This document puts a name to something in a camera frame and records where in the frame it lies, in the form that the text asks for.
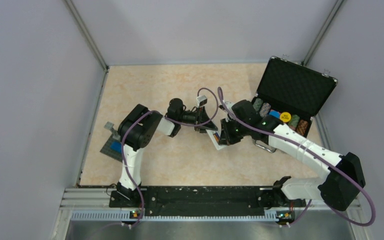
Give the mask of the orange battery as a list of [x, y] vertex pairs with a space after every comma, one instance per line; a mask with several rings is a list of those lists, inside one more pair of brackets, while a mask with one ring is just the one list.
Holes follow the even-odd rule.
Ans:
[[213, 134], [213, 136], [214, 136], [215, 141], [218, 143], [219, 140], [220, 140], [220, 136], [219, 136], [219, 134], [218, 134], [217, 132], [215, 132], [215, 133]]

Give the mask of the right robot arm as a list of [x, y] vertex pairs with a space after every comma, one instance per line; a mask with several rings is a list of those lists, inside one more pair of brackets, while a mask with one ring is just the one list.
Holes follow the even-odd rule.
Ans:
[[359, 194], [371, 200], [364, 189], [366, 181], [357, 155], [324, 148], [271, 115], [261, 118], [248, 100], [235, 104], [222, 100], [221, 105], [228, 115], [223, 130], [229, 137], [250, 136], [255, 140], [266, 137], [270, 147], [294, 157], [317, 174], [313, 178], [287, 178], [273, 192], [277, 205], [287, 206], [298, 199], [320, 200], [343, 212]]

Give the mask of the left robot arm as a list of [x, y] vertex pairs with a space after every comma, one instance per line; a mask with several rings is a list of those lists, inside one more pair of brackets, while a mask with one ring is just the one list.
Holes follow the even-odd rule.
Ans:
[[207, 102], [206, 96], [199, 95], [196, 97], [196, 106], [187, 110], [181, 99], [173, 98], [166, 115], [138, 104], [120, 123], [116, 136], [120, 139], [124, 167], [116, 189], [127, 206], [134, 207], [140, 202], [141, 194], [137, 187], [141, 184], [142, 157], [156, 132], [173, 138], [185, 126], [193, 127], [199, 133], [215, 134], [214, 140], [218, 138], [218, 127], [206, 112]]

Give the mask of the white remote control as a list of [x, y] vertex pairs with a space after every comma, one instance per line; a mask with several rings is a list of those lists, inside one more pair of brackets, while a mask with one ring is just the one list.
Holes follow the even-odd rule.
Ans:
[[213, 143], [216, 150], [222, 150], [226, 147], [228, 147], [226, 144], [219, 143], [220, 141], [220, 134], [216, 130], [206, 130], [206, 133], [208, 134], [209, 138], [211, 139], [211, 142]]

